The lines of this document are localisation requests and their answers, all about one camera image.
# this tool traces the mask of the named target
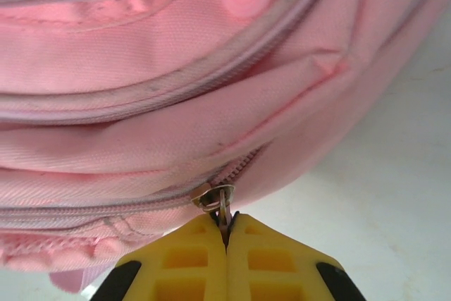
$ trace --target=white surface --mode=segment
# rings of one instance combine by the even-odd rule
[[[450,300],[451,11],[312,173],[243,210],[337,260],[369,300]],[[78,301],[0,272],[2,300]]]

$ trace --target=pink strap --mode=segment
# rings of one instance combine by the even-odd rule
[[[50,281],[57,288],[67,293],[80,293],[102,273],[107,271],[113,264],[103,264],[101,266],[93,266],[86,269],[78,269],[76,271],[62,271],[58,273],[50,273]]]

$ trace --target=pink backpack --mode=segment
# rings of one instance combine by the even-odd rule
[[[0,255],[78,291],[309,170],[449,0],[0,0]]]

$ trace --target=metal zipper pull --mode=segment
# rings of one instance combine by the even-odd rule
[[[232,222],[230,203],[233,199],[234,190],[235,186],[233,185],[212,187],[209,183],[205,183],[191,193],[192,203],[205,213],[209,213],[216,221],[226,248],[230,237],[230,224]]]

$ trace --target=pink fabric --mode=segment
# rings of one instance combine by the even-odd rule
[[[362,117],[449,0],[147,1],[0,9],[4,266],[78,291],[96,275],[83,269],[200,213],[184,194],[262,145],[235,206],[282,188]]]

